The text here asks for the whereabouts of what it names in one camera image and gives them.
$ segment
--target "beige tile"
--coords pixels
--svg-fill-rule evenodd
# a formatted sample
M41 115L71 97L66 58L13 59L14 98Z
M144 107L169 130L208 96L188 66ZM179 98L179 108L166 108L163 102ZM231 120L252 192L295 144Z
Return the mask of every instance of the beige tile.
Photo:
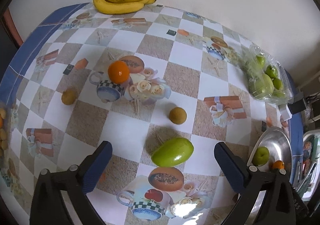
M97 188L116 195L136 178L139 163L112 155L106 169L106 179Z
M18 130L22 134L24 124L26 123L29 109L22 103L20 103L19 108L18 108Z
M122 55L133 55L133 52L124 51L116 48L106 47L103 51L102 55L100 56L97 64L93 68L96 72L106 72L108 70L108 66L114 60L119 59Z
M238 145L230 142L225 143L234 155L239 156L245 163L247 163L249 146Z
M223 34L209 27L203 26L203 37L206 37L206 38L219 37L223 39Z
M137 53L169 60L172 46L172 40L145 35L137 49Z
M229 83L229 95L230 96L239 96L239 99L242 102L242 106L243 106L245 113L247 114L247 117L251 117L249 93L247 93L247 92L241 90L240 88Z
M68 29L64 30L60 36L54 41L56 42L61 42L61 43L66 43L68 39L77 31L78 29Z
M56 91L63 93L68 88L74 88L79 96L90 73L89 69L72 69L68 75L63 75Z
M182 18L185 19L185 20L192 21L192 22L194 22L194 23L198 23L198 24L200 24L200 25L203 25L203 18L202 18L202 17L201 17L201 18L189 17L189 16L187 15L187 13L184 12L183 15L182 15Z
M201 72L228 82L227 62L218 60L205 51L202 52Z
M45 120L42 123L42 128L51 128L52 131L52 145L53 145L53 156L46 156L51 162L57 164L58 163L58 155L60 153L61 145L64 138L64 132L59 130L58 128L52 126L50 123L46 122Z
M176 39L177 42L183 43L185 45L198 48L202 50L203 48L203 38L196 34L189 32L189 35L186 37L180 33L177 33Z
M218 176L208 176L201 174L183 173L184 182L191 181L199 185L200 191L206 191L208 196L213 200L214 193L218 184Z
M239 34L225 26L222 26L223 34L240 42Z
M200 72L182 65L168 62L164 79L174 92L197 98Z
M66 43L60 50L56 62L70 64L81 47L82 44Z
M35 170L35 159L29 154L28 141L24 137L21 139L20 160L33 174Z
M159 14L159 16L156 18L155 22L163 25L167 25L170 27L178 28L180 25L180 18L172 17L164 14Z
M28 82L29 82L29 80L26 79L26 78L23 78L21 80L21 83L20 83L19 88L18 88L17 93L16 93L16 97L17 97L17 99L19 101L21 100L22 94L23 94Z
M126 98L121 97L112 103L111 111L150 122L154 108L155 104L143 105L141 102L138 102L139 113L137 113L136 102L130 102Z
M97 147L108 110L77 101L71 114L66 133Z
M272 122L272 126L278 126L278 117L277 110L275 107L271 106L269 103L266 103L266 113L267 113L267 124L269 124L268 118Z
M192 134L226 141L227 127L212 124L212 117L205 102L198 100Z
M127 216L124 221L124 225L167 225L169 222L169 218L165 215L163 215L161 218L155 220L155 221L147 221L138 219L136 216L133 215L130 208L128 208Z
M147 139L145 145L143 147L143 151L141 154L140 163L157 166L151 160L151 155L158 147L162 145L162 142L165 142L174 137L184 137L190 140L191 134L180 132L171 128L157 126L154 124L150 124L147 134ZM184 170L185 163L179 164L175 166L175 168L179 169L181 172Z
M227 207L211 208L204 222L204 225L212 225L220 221L223 221L225 217L227 217L227 215L231 212L232 209L233 209L233 205L227 206Z
M32 110L41 118L44 118L53 94L53 90L44 86L39 86L37 93L35 94L31 103L30 110Z
M154 13L160 13L161 10L164 8L162 7L157 7L156 5L145 5L141 11L148 11L148 12L154 12Z

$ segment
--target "green apple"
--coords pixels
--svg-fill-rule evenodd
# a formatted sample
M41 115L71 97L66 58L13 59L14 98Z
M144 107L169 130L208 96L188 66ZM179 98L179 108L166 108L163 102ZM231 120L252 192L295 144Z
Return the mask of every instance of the green apple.
M265 63L266 63L266 58L263 55L256 55L256 59L258 64L261 66L261 69L263 69Z
M278 69L276 67L274 67L273 65L268 65L268 67L266 69L266 74L272 79L278 78Z
M277 90L282 90L283 89L283 83L280 79L278 78L274 78L272 80L273 86L277 89Z
M193 153L192 143L181 137L164 142L151 156L151 160L160 167L173 167L187 161Z
M270 152L266 147L258 147L252 158L252 164L262 166L269 160Z

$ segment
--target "white tile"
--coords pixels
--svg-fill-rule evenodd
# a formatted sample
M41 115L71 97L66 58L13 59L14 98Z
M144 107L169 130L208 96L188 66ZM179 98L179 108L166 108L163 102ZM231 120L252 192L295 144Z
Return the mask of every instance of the white tile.
M100 12L97 12L93 17L94 18L111 18L113 15L108 14L102 14Z
M172 123L168 116L174 107L181 107L187 113L187 120L181 125ZM196 114L197 99L176 92L171 92L169 99L161 99L156 102L152 113L151 123L169 127L175 130L191 134Z
M232 65L231 63L228 64L228 82L237 86L241 90L248 92L248 81L247 77L244 72Z
M200 73L198 99L205 97L228 96L229 84L204 72Z
M57 165L51 162L44 155L41 155L40 157L35 157L35 170L33 174L35 175L36 178L39 177L41 170L45 168L48 169L50 172L57 171Z
M135 53L134 55L143 60L145 68L152 68L153 70L158 71L158 73L153 78L163 78L168 61L139 53Z
M167 34L168 30L173 30L173 31L178 31L177 28L174 27L170 27L167 25L163 25L163 24L159 24L159 23L153 23L146 34L148 35L152 35L152 36L156 36L156 37L160 37L160 38L166 38L166 39L170 39L170 40L175 40L176 39L176 35L172 36Z
M267 112L265 102L255 100L250 96L250 110L252 119L266 121Z
M174 42L169 62L201 71L202 50L179 42Z
M114 225L124 225L128 207L117 201L115 195L95 188L87 197L103 221Z
M21 139L22 134L15 128L11 133L10 148L18 158L20 157Z
M65 105L61 101L61 96L62 94L59 92L53 94L44 120L65 132L75 103L72 105Z
M26 122L23 127L22 135L28 138L26 134L27 128L42 128L43 119L33 111L29 111Z
M75 65L79 60L86 58L88 64L85 68L92 70L97 64L97 61L99 60L104 50L105 47L102 46L83 44L76 56L74 57L74 59L72 60L71 64Z
M27 192L33 195L34 176L21 161L19 162L19 180Z
M146 21L154 22L158 16L158 13L140 10L133 16L133 18L145 18Z
M185 19L180 21L179 29L184 29L201 37L203 34L203 25Z
M36 67L36 59L34 59L31 62L31 65L29 66L28 70L26 71L24 77L27 78L28 80L30 80L30 78L33 75L33 72L35 71L35 67Z
M62 29L56 30L46 41L46 43L52 43L54 42L61 34L63 33Z
M61 81L61 78L63 77L63 72L66 68L67 65L63 63L54 63L50 65L41 82L41 85L55 91Z
M99 144L106 140L112 144L113 154L139 162L149 123L119 113L109 112Z
M67 170L73 164L80 165L86 156L91 155L95 149L65 133L58 156L58 166Z
M61 51L62 47L65 45L66 43L53 43L47 50L46 54L53 52L55 50L58 50L59 52Z
M79 28L67 41L67 43L84 44L95 28Z
M144 176L149 176L149 174L155 169L154 166L150 166L150 165L146 165L146 164L142 164L140 163L138 166L138 170L137 170L137 175L144 175Z
M252 42L251 42L250 40L244 39L244 38L242 38L240 35L239 35L239 37L240 37L240 43L241 43L243 46L249 48L249 47L252 45Z
M220 176L218 178L218 183L216 191L214 193L211 208L231 206L234 204L232 198L236 193L231 188L227 178L225 176Z
M164 7L160 14L164 14L164 15L168 15L168 16L172 16L172 17L177 17L177 18L182 18L183 16L183 12L175 9L175 8L169 8L169 7Z
M109 42L108 47L135 52L143 37L144 34L142 33L119 30Z
M28 81L28 84L21 96L21 102L27 107L30 108L31 103L33 101L33 98L35 94L37 93L37 90L39 88L40 84L35 83L33 81Z
M94 106L110 110L112 103L103 103L97 96L97 86L89 82L89 78L86 80L82 91L78 97L78 100L92 104Z
M223 35L223 40L227 43L228 46L232 47L238 54L242 55L241 44L238 41L226 35Z
M84 13L86 12L87 10L86 9L79 9L77 10L75 13L73 13L70 18L75 18L76 16L80 15L81 13Z
M220 141L212 138L191 135L191 143L194 146L194 151L186 161L184 172L219 176L221 169L213 154L214 147L219 142Z
M249 146L251 133L251 118L235 119L227 127L226 141L238 145Z
M211 29L216 30L216 31L218 31L219 33L223 34L222 26L221 26L221 24L219 24L219 23L211 23L211 22L208 21L208 20L204 20L204 21L203 21L203 25L204 25L205 27L211 28Z

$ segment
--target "blue gripper pad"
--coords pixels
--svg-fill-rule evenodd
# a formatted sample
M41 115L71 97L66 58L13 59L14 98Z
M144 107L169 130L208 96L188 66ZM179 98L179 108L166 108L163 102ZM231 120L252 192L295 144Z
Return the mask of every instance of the blue gripper pad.
M245 189L245 176L236 166L236 164L233 162L233 160L223 147L226 147L228 149L228 147L223 142L219 142L215 145L214 157L216 158L216 161L218 162L233 191L241 194Z
M112 145L108 141L103 141L92 155L83 160L79 166L79 174L83 177L82 192L84 194L93 191L111 157Z

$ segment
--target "green mango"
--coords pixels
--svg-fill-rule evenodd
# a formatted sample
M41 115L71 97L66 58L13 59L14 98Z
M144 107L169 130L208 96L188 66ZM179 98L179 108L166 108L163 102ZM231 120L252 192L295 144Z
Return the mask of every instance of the green mango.
M151 156L160 167L173 167L187 161L193 153L193 145L186 138L172 138L164 142Z

